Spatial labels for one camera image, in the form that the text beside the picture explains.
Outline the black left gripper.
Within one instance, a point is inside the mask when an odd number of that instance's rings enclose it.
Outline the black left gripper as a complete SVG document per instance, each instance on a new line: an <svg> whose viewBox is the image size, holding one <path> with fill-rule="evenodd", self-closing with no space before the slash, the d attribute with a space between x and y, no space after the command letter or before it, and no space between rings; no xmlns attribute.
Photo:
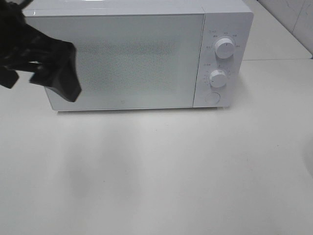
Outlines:
<svg viewBox="0 0 313 235"><path fill-rule="evenodd" d="M14 70L36 71L30 83L75 102L81 93L76 48L27 24L23 10L31 3L31 0L0 2L0 85L11 89L16 84L19 75Z"/></svg>

